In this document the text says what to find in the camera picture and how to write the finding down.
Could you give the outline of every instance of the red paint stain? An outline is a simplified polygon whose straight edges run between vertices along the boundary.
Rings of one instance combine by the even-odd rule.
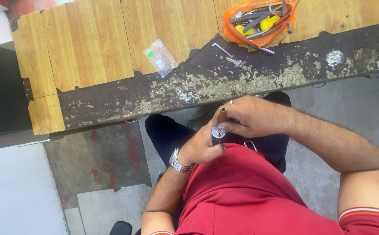
[[[91,135],[89,136],[89,138],[95,142],[96,139],[98,139],[98,135],[97,135],[97,131],[96,130],[92,130],[91,131]]]
[[[68,202],[69,202],[69,196],[68,195],[64,195],[63,197],[61,197],[61,204],[62,204],[62,208],[64,210],[66,210],[68,208]]]
[[[116,178],[114,177],[113,169],[109,167],[107,163],[103,163],[103,169],[107,174],[109,174],[110,189],[114,189],[114,191],[118,191],[119,188],[117,188],[117,185],[116,185]]]
[[[131,129],[130,129],[130,126],[127,123],[123,123],[121,125],[121,128],[122,129],[127,128],[126,140],[127,140],[128,144],[129,144],[129,148],[127,149],[128,150],[128,156],[129,156],[130,160],[133,161],[133,165],[134,165],[135,171],[138,174],[140,174],[141,163],[139,161],[139,155],[136,152],[136,140],[131,135]]]
[[[95,169],[95,167],[93,167],[90,171],[90,173],[92,174],[92,176],[94,177],[94,181],[97,182],[97,183],[101,183],[101,179],[103,178],[102,176],[100,176],[98,174],[98,170]]]

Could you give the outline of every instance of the red polo shirt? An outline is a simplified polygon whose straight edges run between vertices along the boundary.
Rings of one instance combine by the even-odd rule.
[[[226,143],[218,163],[195,165],[175,234],[379,234],[379,209],[352,208],[340,224],[308,209],[262,154]]]

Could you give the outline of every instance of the right hand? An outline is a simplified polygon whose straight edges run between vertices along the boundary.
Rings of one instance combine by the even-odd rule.
[[[234,118],[239,123],[224,121],[218,123],[221,108],[226,108],[226,118]],[[292,126],[295,110],[254,96],[244,96],[220,106],[213,117],[213,127],[227,132],[254,138],[286,133]]]

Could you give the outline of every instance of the left hand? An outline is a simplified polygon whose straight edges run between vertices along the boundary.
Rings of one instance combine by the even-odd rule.
[[[183,166],[191,166],[194,163],[202,164],[212,161],[226,151],[226,146],[217,144],[213,146],[211,128],[213,121],[203,126],[178,153],[178,162]]]

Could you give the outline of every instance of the key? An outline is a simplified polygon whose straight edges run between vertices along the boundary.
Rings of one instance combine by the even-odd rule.
[[[236,67],[240,68],[243,65],[243,61],[241,60],[234,60],[232,58],[226,57],[226,60],[232,62],[233,64],[236,65]]]

